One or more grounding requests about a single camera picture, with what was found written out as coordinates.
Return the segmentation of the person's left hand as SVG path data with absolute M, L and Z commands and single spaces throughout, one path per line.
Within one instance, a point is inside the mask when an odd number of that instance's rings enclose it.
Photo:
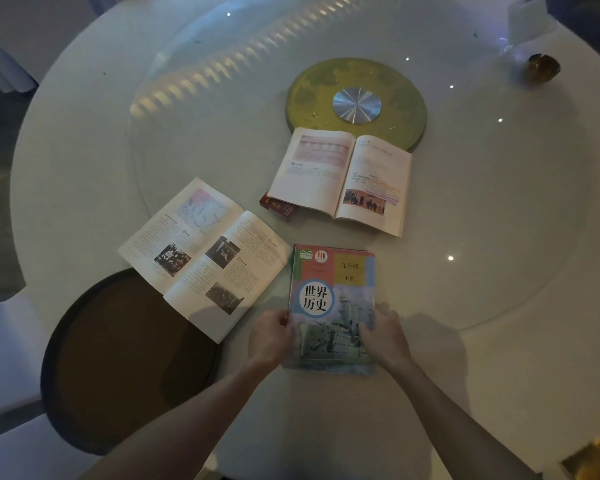
M 249 363 L 270 373 L 288 355 L 294 339 L 294 325 L 288 328 L 276 323 L 275 311 L 268 310 L 259 317 L 249 336 Z

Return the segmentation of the colourful history textbook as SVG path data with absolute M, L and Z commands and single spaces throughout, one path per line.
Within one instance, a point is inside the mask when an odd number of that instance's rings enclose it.
M 374 325 L 375 254 L 295 244 L 288 309 L 294 338 L 284 368 L 356 376 L 375 373 L 360 337 L 360 324 Z

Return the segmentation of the open textbook with pink banner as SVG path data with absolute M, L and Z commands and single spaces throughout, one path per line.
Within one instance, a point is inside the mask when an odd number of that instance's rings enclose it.
M 268 194 L 401 237 L 412 161 L 375 136 L 297 128 Z

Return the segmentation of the person's left forearm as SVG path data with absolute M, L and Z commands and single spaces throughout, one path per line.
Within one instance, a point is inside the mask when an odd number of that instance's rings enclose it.
M 196 476 L 259 384 L 281 361 L 281 356 L 255 355 L 236 373 L 136 431 L 79 480 Z

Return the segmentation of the person's right hand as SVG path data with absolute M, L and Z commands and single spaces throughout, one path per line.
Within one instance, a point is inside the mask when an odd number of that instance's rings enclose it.
M 368 326 L 374 327 L 378 332 L 378 345 L 364 347 L 371 359 L 382 369 L 389 374 L 396 374 L 415 364 L 396 311 L 376 310 L 373 323 Z

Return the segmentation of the round brown chair seat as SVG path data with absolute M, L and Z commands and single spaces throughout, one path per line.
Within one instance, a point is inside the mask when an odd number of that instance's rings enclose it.
M 62 439 L 103 456 L 213 384 L 222 350 L 124 269 L 60 319 L 43 357 L 41 402 Z

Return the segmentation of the person's right forearm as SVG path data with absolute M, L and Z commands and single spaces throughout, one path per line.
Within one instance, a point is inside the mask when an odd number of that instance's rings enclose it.
M 481 427 L 410 358 L 383 368 L 411 402 L 452 480 L 541 480 L 512 451 Z

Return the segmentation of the open textbook with grey photos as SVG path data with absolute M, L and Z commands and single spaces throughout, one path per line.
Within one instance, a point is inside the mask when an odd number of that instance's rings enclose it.
M 195 178 L 118 254 L 220 344 L 287 265 L 292 247 L 254 213 Z

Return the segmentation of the white chair back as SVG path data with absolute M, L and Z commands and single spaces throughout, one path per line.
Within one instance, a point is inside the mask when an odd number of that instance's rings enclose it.
M 0 48 L 0 91 L 2 93 L 28 93 L 38 87 L 37 82 L 12 56 Z

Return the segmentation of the olive round turntable base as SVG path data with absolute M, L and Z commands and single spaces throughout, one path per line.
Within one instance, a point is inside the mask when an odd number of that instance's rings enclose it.
M 287 92 L 285 117 L 297 128 L 375 136 L 405 151 L 419 144 L 427 107 L 416 85 L 377 61 L 343 57 L 301 72 Z

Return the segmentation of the clear acrylic sign holder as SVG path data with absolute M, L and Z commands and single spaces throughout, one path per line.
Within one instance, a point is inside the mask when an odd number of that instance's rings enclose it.
M 515 0 L 506 8 L 507 34 L 499 40 L 503 52 L 541 38 L 558 27 L 548 0 Z

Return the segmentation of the glass lazy susan turntable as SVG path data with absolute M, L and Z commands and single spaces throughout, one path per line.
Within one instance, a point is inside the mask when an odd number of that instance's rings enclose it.
M 152 60 L 130 107 L 147 207 L 195 177 L 288 242 L 369 250 L 376 293 L 464 330 L 552 280 L 595 160 L 562 77 L 521 78 L 507 0 L 230 0 Z

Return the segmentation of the small red book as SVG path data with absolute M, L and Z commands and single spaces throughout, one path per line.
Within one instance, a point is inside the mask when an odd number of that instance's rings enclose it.
M 291 220 L 297 213 L 299 207 L 284 201 L 277 200 L 269 196 L 268 193 L 264 193 L 263 197 L 261 197 L 259 204 L 264 209 L 275 213 L 286 222 Z

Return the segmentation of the small brass bowl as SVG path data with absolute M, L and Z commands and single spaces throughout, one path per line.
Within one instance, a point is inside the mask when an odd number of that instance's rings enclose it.
M 526 61 L 522 78 L 529 84 L 544 84 L 560 74 L 561 65 L 547 54 L 533 54 Z

